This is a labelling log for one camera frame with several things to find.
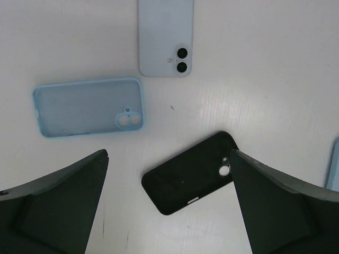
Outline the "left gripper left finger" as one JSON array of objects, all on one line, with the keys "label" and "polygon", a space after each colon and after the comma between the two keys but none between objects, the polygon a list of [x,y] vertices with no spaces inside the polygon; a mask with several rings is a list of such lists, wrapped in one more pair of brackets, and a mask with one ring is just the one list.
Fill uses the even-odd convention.
[{"label": "left gripper left finger", "polygon": [[1,253],[85,253],[108,164],[102,149],[1,191]]}]

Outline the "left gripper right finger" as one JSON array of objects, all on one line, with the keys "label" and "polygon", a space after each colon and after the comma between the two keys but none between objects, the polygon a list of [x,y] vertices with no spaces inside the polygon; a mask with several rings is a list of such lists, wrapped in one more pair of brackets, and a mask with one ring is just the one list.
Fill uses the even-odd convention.
[{"label": "left gripper right finger", "polygon": [[252,253],[338,253],[338,192],[239,150],[230,165]]}]

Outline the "light blue two-hole phone case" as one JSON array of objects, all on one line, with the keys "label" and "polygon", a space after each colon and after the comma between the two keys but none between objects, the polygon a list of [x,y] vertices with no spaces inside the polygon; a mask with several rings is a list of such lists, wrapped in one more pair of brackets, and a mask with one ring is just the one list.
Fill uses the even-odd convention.
[{"label": "light blue two-hole phone case", "polygon": [[144,91],[136,78],[41,85],[32,97],[46,138],[137,131],[144,126]]}]

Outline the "black two-hole phone case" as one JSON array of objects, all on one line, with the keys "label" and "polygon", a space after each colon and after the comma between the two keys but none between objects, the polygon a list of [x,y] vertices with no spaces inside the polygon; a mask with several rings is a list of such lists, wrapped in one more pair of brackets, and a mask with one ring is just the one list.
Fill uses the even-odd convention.
[{"label": "black two-hole phone case", "polygon": [[219,131],[146,172],[141,185],[163,215],[171,215],[233,181],[229,157],[238,146]]}]

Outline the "light blue three-hole phone case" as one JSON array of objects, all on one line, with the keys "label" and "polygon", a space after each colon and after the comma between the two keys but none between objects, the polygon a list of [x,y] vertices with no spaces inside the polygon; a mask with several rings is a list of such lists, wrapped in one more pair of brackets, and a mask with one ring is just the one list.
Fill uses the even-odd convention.
[{"label": "light blue three-hole phone case", "polygon": [[334,142],[331,163],[329,165],[326,188],[332,191],[339,191],[338,171],[339,171],[339,141],[338,138]]}]

